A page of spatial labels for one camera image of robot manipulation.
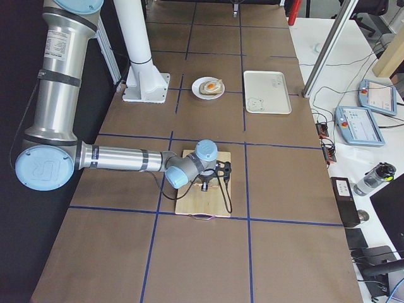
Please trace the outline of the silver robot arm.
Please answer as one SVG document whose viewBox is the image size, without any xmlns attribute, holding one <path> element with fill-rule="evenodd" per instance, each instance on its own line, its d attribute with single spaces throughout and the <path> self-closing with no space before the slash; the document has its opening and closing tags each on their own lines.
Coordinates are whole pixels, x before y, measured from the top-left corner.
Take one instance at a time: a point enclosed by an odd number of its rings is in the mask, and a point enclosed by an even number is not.
<svg viewBox="0 0 404 303">
<path fill-rule="evenodd" d="M 148 151 L 88 145 L 73 132 L 74 116 L 88 41 L 97 33 L 102 1 L 45 1 L 48 25 L 33 125 L 25 131 L 15 163 L 19 181 L 38 191 L 51 191 L 83 168 L 163 172 L 171 186 L 215 173 L 218 149 L 198 142 L 185 157 L 171 151 Z"/>
</svg>

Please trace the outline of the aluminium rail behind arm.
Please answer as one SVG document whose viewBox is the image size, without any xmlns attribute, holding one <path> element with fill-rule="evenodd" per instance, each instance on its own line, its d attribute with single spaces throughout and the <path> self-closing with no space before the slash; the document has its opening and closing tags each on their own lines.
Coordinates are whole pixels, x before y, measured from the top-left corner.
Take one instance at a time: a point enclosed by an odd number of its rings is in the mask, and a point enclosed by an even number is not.
<svg viewBox="0 0 404 303">
<path fill-rule="evenodd" d="M 118 84 L 121 81 L 121 72 L 119 70 L 114 52 L 112 50 L 107 32 L 104 27 L 104 23 L 99 17 L 97 23 L 97 31 L 94 36 L 97 39 L 98 45 L 100 47 L 101 53 L 105 59 L 106 65 L 110 72 L 113 84 Z"/>
</svg>

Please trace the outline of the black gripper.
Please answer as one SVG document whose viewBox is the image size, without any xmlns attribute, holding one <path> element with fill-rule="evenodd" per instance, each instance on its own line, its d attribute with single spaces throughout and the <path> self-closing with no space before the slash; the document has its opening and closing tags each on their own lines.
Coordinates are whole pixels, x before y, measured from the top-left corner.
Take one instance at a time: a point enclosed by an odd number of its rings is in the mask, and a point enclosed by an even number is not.
<svg viewBox="0 0 404 303">
<path fill-rule="evenodd" d="M 204 172 L 200 173 L 199 179 L 202 183 L 201 190 L 203 192 L 207 192 L 209 182 L 216 177 L 214 169 L 207 169 Z"/>
</svg>

